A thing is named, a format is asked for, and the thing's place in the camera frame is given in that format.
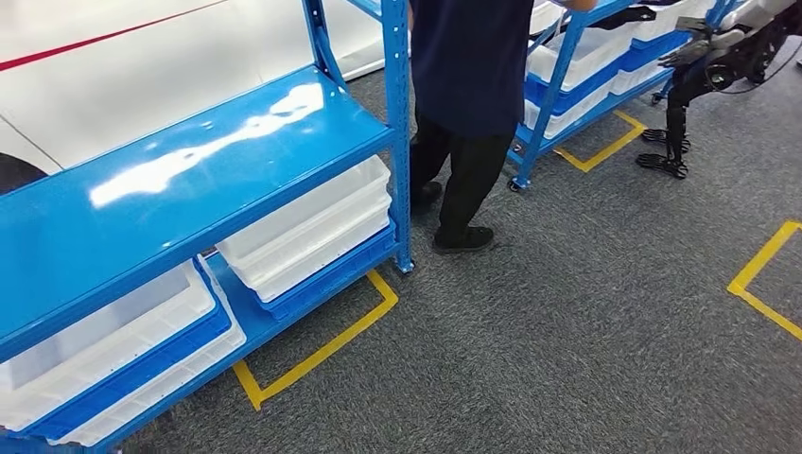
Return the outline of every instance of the black shoe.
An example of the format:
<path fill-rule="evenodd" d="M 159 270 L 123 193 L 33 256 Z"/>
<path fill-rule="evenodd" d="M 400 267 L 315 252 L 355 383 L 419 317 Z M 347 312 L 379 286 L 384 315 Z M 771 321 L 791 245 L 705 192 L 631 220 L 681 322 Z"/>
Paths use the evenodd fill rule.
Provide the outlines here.
<path fill-rule="evenodd" d="M 432 248 L 435 253 L 477 253 L 493 244 L 493 230 L 487 227 L 468 227 L 461 236 L 447 237 L 438 230 Z"/>
<path fill-rule="evenodd" d="M 421 214 L 426 212 L 431 205 L 443 194 L 443 185 L 437 182 L 428 182 L 420 190 L 410 193 L 410 206 L 412 212 Z"/>

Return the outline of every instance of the white plastic bin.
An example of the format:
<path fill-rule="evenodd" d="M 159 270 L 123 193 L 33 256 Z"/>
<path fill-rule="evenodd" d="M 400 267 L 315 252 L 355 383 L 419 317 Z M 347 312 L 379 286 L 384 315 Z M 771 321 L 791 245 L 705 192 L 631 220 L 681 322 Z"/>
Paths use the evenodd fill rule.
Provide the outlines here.
<path fill-rule="evenodd" d="M 610 89 L 610 93 L 613 95 L 623 95 L 646 80 L 656 77 L 663 71 L 669 71 L 669 69 L 660 66 L 658 61 L 649 63 L 636 71 L 619 71 Z"/>
<path fill-rule="evenodd" d="M 569 109 L 562 115 L 552 115 L 549 124 L 546 126 L 544 137 L 553 139 L 560 132 L 570 127 L 574 122 L 582 119 L 583 116 L 590 113 L 596 106 L 601 104 L 610 93 L 616 79 L 610 79 L 604 85 L 599 87 L 595 92 L 591 93 L 577 105 Z M 524 124 L 527 128 L 533 130 L 537 122 L 537 116 L 540 114 L 540 108 L 528 99 L 524 103 Z"/>
<path fill-rule="evenodd" d="M 716 0 L 683 0 L 666 7 L 649 7 L 657 13 L 657 18 L 650 22 L 637 24 L 635 39 L 651 41 L 676 29 L 680 17 L 704 18 L 715 6 Z"/>
<path fill-rule="evenodd" d="M 529 32 L 539 33 L 557 22 L 566 12 L 566 9 L 550 0 L 534 0 L 532 17 L 529 22 Z"/>
<path fill-rule="evenodd" d="M 365 201 L 365 205 L 355 203 L 352 208 L 369 206 L 370 211 L 336 230 L 328 229 L 328 236 L 308 243 L 302 253 L 295 253 L 280 267 L 271 266 L 266 272 L 246 276 L 246 285 L 256 291 L 260 300 L 269 303 L 390 225 L 390 202 L 390 196 L 384 194 L 376 201 Z"/>
<path fill-rule="evenodd" d="M 269 302 L 389 224 L 389 179 L 390 171 L 373 156 L 218 249 L 242 282 Z"/>
<path fill-rule="evenodd" d="M 635 24 L 628 24 L 614 30 L 587 28 L 574 51 L 562 90 L 573 90 L 626 53 L 632 43 L 634 26 Z M 546 45 L 537 46 L 527 59 L 529 71 L 545 82 L 551 81 L 565 37 L 562 34 Z"/>
<path fill-rule="evenodd" d="M 156 405 L 168 395 L 176 392 L 181 386 L 229 356 L 245 343 L 245 333 L 239 326 L 225 293 L 206 264 L 202 263 L 202 261 L 201 264 L 206 274 L 210 276 L 212 291 L 220 299 L 223 308 L 231 319 L 231 328 L 58 441 L 51 441 L 51 444 L 62 445 L 76 442 L 84 446 L 95 445 L 142 414 L 143 411 Z"/>
<path fill-rule="evenodd" d="M 190 261 L 64 328 L 0 366 L 0 426 L 25 428 L 214 306 Z"/>

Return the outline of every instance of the yellow tape floor marking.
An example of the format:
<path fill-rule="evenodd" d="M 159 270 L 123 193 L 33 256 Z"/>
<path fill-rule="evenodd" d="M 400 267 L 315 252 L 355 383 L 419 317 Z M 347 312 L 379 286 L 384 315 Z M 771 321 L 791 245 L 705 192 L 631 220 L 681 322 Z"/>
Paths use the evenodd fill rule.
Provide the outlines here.
<path fill-rule="evenodd" d="M 341 332 L 333 340 L 321 347 L 320 350 L 313 353 L 312 356 L 301 361 L 301 363 L 293 367 L 289 372 L 272 382 L 264 390 L 259 388 L 259 384 L 256 383 L 256 379 L 253 377 L 251 370 L 244 360 L 240 360 L 234 365 L 234 373 L 239 379 L 242 389 L 245 390 L 245 394 L 248 395 L 248 399 L 251 400 L 254 409 L 257 411 L 261 410 L 263 402 L 300 380 L 328 357 L 334 355 L 343 345 L 350 342 L 359 333 L 368 329 L 372 324 L 384 317 L 385 314 L 398 303 L 398 295 L 392 291 L 392 288 L 382 279 L 378 272 L 370 270 L 368 271 L 367 277 L 381 294 L 383 301 L 356 323 L 349 326 L 348 329 Z"/>
<path fill-rule="evenodd" d="M 793 324 L 791 321 L 777 313 L 775 310 L 768 307 L 757 296 L 750 293 L 746 288 L 749 283 L 755 279 L 763 267 L 774 257 L 783 245 L 788 242 L 789 238 L 797 230 L 802 230 L 802 222 L 795 220 L 786 221 L 777 233 L 760 249 L 749 263 L 743 267 L 743 270 L 735 276 L 735 279 L 727 286 L 727 290 L 741 297 L 746 303 L 754 307 L 758 312 L 773 320 L 778 325 L 782 326 L 786 331 L 793 334 L 797 339 L 802 341 L 802 328 Z"/>
<path fill-rule="evenodd" d="M 629 123 L 632 126 L 632 129 L 626 134 L 624 134 L 623 137 L 621 137 L 619 140 L 605 147 L 603 150 L 596 153 L 593 157 L 591 157 L 587 161 L 580 161 L 579 159 L 577 159 L 576 156 L 574 156 L 573 154 L 568 152 L 568 150 L 562 147 L 557 147 L 554 149 L 554 151 L 560 156 L 566 158 L 566 161 L 572 163 L 582 172 L 587 173 L 593 167 L 598 166 L 599 164 L 602 163 L 602 161 L 614 155 L 620 149 L 626 147 L 630 142 L 637 139 L 640 136 L 640 134 L 642 134 L 646 130 L 646 126 L 644 126 L 642 123 L 635 120 L 633 117 L 627 115 L 624 112 L 614 111 L 613 114 L 615 114 L 618 118 Z"/>

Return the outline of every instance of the person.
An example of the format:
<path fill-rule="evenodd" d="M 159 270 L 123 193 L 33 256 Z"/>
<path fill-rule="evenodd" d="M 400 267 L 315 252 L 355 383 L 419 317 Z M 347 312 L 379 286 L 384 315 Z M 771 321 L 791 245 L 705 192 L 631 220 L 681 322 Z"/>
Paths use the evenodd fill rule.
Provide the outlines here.
<path fill-rule="evenodd" d="M 586 10 L 596 0 L 553 0 Z M 443 187 L 435 253 L 477 252 L 493 230 L 469 226 L 495 184 L 523 114 L 533 0 L 410 0 L 412 84 L 418 131 L 410 146 L 410 203 L 421 213 Z"/>

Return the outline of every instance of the shelf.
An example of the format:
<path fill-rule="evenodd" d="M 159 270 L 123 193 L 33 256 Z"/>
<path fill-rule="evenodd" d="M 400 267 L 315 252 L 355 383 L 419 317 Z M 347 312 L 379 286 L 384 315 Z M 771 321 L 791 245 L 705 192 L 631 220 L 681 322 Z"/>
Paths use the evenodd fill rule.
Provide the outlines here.
<path fill-rule="evenodd" d="M 379 0 L 348 0 L 348 2 L 381 22 L 381 2 Z"/>
<path fill-rule="evenodd" d="M 576 134 L 577 132 L 587 128 L 591 123 L 598 120 L 603 115 L 609 114 L 613 112 L 618 106 L 632 100 L 636 96 L 640 96 L 644 92 L 648 91 L 650 88 L 654 87 L 655 85 L 666 81 L 668 78 L 671 77 L 671 69 L 667 69 L 660 74 L 652 77 L 649 80 L 641 83 L 637 87 L 633 88 L 629 92 L 624 93 L 623 95 L 608 95 L 607 98 L 598 106 L 593 108 L 592 111 L 583 115 L 582 118 L 575 121 L 571 126 L 566 128 L 564 131 L 560 132 L 557 136 L 547 139 L 543 138 L 543 142 L 540 145 L 540 149 L 537 152 L 537 156 L 542 155 L 550 150 L 553 150 L 555 147 L 559 146 L 561 143 L 566 141 L 569 137 Z M 530 143 L 532 140 L 532 130 L 527 128 L 526 126 L 519 124 L 518 129 L 515 132 L 515 136 L 524 144 Z"/>
<path fill-rule="evenodd" d="M 235 362 L 274 338 L 288 326 L 294 324 L 332 296 L 364 276 L 369 270 L 387 260 L 399 246 L 394 238 L 395 226 L 391 223 L 389 227 L 293 288 L 289 293 L 298 301 L 295 311 L 278 321 L 268 311 L 259 306 L 253 298 L 253 292 L 246 288 L 234 272 L 228 268 L 228 264 L 222 255 L 216 253 L 208 257 L 209 267 L 219 280 L 220 286 L 228 297 L 231 309 L 245 332 L 247 337 L 245 344 L 221 362 L 207 369 L 203 374 L 187 382 L 175 393 L 166 396 L 158 404 L 145 410 L 107 439 L 93 446 L 93 450 L 106 452 L 115 443 L 125 439 L 149 421 L 155 419 L 156 416 L 170 406 L 187 397 L 212 378 L 223 373 Z M 383 251 L 378 250 L 377 246 L 382 246 L 381 249 Z"/>
<path fill-rule="evenodd" d="M 313 66 L 0 197 L 0 362 L 385 148 Z"/>

